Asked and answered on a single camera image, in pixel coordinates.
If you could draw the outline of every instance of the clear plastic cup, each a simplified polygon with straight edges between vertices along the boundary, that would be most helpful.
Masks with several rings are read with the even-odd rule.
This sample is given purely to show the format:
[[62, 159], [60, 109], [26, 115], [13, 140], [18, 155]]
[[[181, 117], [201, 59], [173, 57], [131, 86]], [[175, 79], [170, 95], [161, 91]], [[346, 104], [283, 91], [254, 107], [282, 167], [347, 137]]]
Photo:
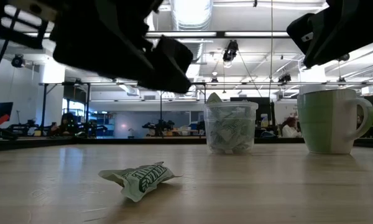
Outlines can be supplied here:
[[205, 105], [207, 145], [215, 154], [249, 154], [254, 145], [256, 110], [246, 101]]

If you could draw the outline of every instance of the green mug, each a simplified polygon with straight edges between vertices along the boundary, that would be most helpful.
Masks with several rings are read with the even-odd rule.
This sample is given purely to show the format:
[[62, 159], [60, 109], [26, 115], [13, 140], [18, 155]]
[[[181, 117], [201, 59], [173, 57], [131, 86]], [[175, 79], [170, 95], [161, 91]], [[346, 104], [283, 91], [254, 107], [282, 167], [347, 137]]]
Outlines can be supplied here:
[[[354, 90], [326, 90], [298, 97], [298, 117], [305, 144], [310, 152], [349, 154], [354, 140], [373, 124], [373, 105], [357, 98]], [[364, 119], [357, 129], [357, 105]]]

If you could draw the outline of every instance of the crumpled dollar bill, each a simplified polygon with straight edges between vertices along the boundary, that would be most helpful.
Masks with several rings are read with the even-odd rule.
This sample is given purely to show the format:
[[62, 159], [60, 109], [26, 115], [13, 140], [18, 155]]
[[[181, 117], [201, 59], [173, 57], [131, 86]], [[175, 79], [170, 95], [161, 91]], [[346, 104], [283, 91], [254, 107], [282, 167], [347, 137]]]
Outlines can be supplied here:
[[[222, 103], [216, 93], [208, 105]], [[256, 111], [250, 106], [208, 106], [205, 113], [206, 137], [210, 150], [216, 154], [246, 154], [254, 145]]]
[[159, 183], [179, 177], [162, 164], [163, 162], [157, 162], [135, 169], [102, 170], [98, 175], [122, 186], [121, 193], [134, 202], [138, 202], [145, 194], [155, 190]]

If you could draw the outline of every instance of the ceiling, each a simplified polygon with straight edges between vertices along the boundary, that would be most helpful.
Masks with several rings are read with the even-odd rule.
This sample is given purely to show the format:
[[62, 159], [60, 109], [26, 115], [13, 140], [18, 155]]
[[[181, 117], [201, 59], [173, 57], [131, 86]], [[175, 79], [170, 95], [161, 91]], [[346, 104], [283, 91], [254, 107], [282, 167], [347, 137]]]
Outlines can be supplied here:
[[[318, 12], [327, 6], [325, 0], [274, 0], [272, 10], [268, 0], [259, 1], [257, 7], [252, 7], [252, 3], [253, 1], [213, 0], [213, 10], [207, 30], [268, 32], [271, 31], [273, 26], [273, 30], [285, 32], [287, 26], [295, 19], [309, 12]], [[189, 10], [191, 17], [197, 16], [193, 10], [192, 3], [190, 7], [190, 9], [185, 10]], [[175, 29], [171, 4], [168, 1], [163, 3], [160, 13], [154, 14], [151, 19], [153, 24], [150, 28], [151, 30], [173, 31]], [[234, 59], [231, 68], [224, 68], [222, 54], [230, 40], [204, 39], [201, 65], [191, 65], [188, 77], [196, 82], [210, 82], [213, 78], [213, 72], [217, 72], [216, 77], [220, 82], [224, 80], [226, 82], [248, 82], [251, 79], [255, 82], [268, 82], [270, 74], [273, 75], [274, 81], [277, 81], [279, 75], [283, 72], [288, 72], [291, 74], [293, 81], [298, 81], [299, 63], [297, 60], [303, 59], [303, 54], [291, 39], [236, 40], [239, 44], [239, 54]], [[45, 50], [35, 51], [20, 45], [11, 44], [7, 51], [7, 57], [12, 57], [11, 55], [18, 52], [18, 54], [24, 54], [25, 58], [30, 62], [45, 63], [45, 58], [52, 54], [55, 44], [45, 40], [44, 46]], [[373, 52], [373, 44], [351, 52], [351, 59], [348, 62], [341, 62], [340, 64], [330, 62], [326, 64], [326, 79], [335, 81], [340, 75], [351, 75], [352, 72], [361, 71], [373, 65], [373, 54], [368, 54], [370, 52]], [[108, 82], [107, 79], [101, 78], [93, 72], [69, 67], [66, 72], [66, 79], [72, 80], [74, 78], [81, 78], [84, 82]], [[373, 70], [351, 78], [347, 76], [346, 78], [351, 82], [373, 80]], [[116, 86], [96, 86], [93, 91], [122, 90], [116, 88]]]

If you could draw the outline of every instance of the black cable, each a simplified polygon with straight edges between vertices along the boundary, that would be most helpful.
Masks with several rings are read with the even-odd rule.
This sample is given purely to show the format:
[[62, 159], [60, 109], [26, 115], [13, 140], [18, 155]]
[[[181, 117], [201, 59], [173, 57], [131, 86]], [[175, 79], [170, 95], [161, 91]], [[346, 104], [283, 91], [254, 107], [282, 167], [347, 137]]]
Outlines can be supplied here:
[[[15, 27], [15, 23], [17, 22], [17, 18], [19, 16], [19, 13], [21, 12], [20, 9], [17, 9], [17, 11], [15, 12], [14, 14], [14, 17], [12, 18], [12, 21], [11, 21], [11, 25], [10, 25], [10, 28], [9, 30], [13, 30], [14, 27]], [[4, 42], [4, 44], [2, 45], [2, 48], [1, 48], [1, 51], [0, 51], [0, 63], [1, 63], [1, 60], [4, 56], [4, 53], [6, 52], [7, 50], [7, 46], [8, 46], [8, 43], [9, 43], [9, 40], [6, 39], [6, 41]]]

